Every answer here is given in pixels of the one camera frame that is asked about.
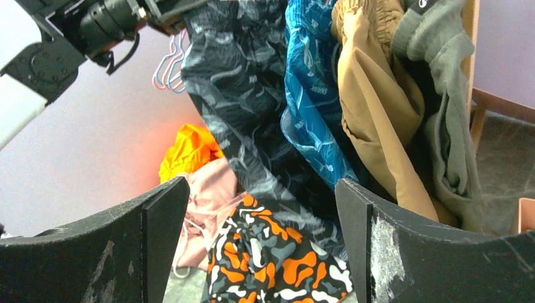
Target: dark gray garment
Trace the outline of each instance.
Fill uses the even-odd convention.
[[[392,52],[431,69],[440,108],[424,126],[432,149],[437,197],[462,222],[481,232],[484,201],[466,112],[468,80],[461,61],[474,52],[462,27],[465,0],[411,1],[392,37]]]
[[[278,220],[346,259],[333,191],[281,132],[287,4],[211,0],[186,13],[182,79],[244,189],[278,201]]]

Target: wooden frame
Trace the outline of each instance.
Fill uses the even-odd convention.
[[[478,41],[479,2],[480,0],[467,0],[462,11],[462,25],[464,26],[466,33],[471,37],[476,48]],[[474,88],[475,59],[476,53],[474,52],[472,56],[466,58],[461,63],[461,68],[469,80],[466,109],[468,113],[472,113],[472,111],[474,112],[470,133],[474,148],[477,151],[481,133],[483,132],[483,125],[485,124],[485,114],[487,110],[507,117],[535,123],[535,109]],[[474,108],[472,108],[472,102],[475,102],[476,104]]]

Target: clothes hanger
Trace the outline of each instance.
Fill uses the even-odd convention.
[[[185,39],[185,30],[180,31],[179,33],[179,44],[178,47],[180,49],[179,53],[171,59],[171,63],[167,66],[167,69],[164,72],[164,76],[167,76],[167,80],[165,82],[167,88],[169,88],[174,93],[182,93],[185,90],[185,87],[182,86],[181,89],[177,90],[178,87],[184,84],[182,81],[182,72],[179,71],[176,75],[173,75],[173,71],[175,70],[175,67],[178,63],[181,63],[185,58],[185,51],[184,51],[184,39]]]
[[[156,71],[154,72],[152,76],[152,84],[154,87],[156,87],[159,90],[166,89],[166,85],[163,82],[163,79],[165,77],[166,71],[168,71],[168,68],[166,68],[163,72],[163,75],[160,77],[160,71],[162,70],[163,64],[169,60],[170,58],[175,57],[179,53],[179,46],[177,43],[177,36],[171,36],[171,40],[169,42],[169,54],[165,55],[160,63],[158,64],[158,67],[156,67]]]

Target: orange and black patterned cloth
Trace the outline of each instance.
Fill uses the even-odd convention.
[[[339,302],[353,290],[348,264],[247,196],[208,254],[203,303]]]

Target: orange box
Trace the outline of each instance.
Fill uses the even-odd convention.
[[[535,230],[535,199],[521,198],[511,225],[511,234],[517,235],[532,229]]]

